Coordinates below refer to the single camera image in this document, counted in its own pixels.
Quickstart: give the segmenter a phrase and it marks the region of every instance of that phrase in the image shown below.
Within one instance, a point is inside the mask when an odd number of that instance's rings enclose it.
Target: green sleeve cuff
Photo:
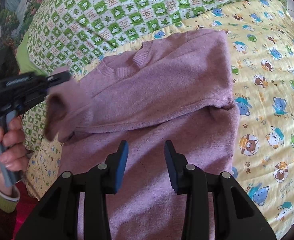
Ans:
[[[6,213],[11,213],[15,210],[20,199],[20,193],[17,187],[13,186],[13,195],[17,197],[7,197],[0,192],[0,209]]]

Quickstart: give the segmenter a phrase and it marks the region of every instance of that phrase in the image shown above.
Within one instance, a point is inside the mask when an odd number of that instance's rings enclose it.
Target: green checkered quilt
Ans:
[[[28,150],[38,151],[44,136],[46,123],[45,102],[38,104],[27,111],[22,120],[23,130],[25,132],[25,146]]]
[[[62,65],[77,73],[126,42],[234,1],[44,0],[29,29],[29,57],[48,73]]]

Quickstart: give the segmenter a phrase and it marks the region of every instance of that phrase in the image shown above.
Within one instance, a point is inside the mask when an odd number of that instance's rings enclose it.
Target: yellow bedsheet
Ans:
[[[294,22],[277,0],[236,2],[221,9],[167,26],[108,55],[176,32],[214,28],[227,33],[241,113],[233,176],[281,239],[294,223]],[[80,80],[98,63],[74,77]],[[55,181],[60,155],[60,143],[43,139],[27,172],[32,195],[40,198]]]

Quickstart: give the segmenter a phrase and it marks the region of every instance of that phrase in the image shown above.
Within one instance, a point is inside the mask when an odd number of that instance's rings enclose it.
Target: hand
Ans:
[[[29,159],[26,157],[27,150],[23,145],[25,134],[21,130],[21,119],[16,117],[8,124],[8,132],[4,135],[3,129],[0,127],[0,142],[5,147],[12,146],[0,155],[0,161],[9,171],[26,171]],[[0,170],[0,192],[7,196],[12,195],[13,187],[6,187],[3,174]]]

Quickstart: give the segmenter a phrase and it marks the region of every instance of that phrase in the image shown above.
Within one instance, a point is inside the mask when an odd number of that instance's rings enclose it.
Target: wall mural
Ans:
[[[43,0],[0,0],[0,48],[16,52]]]

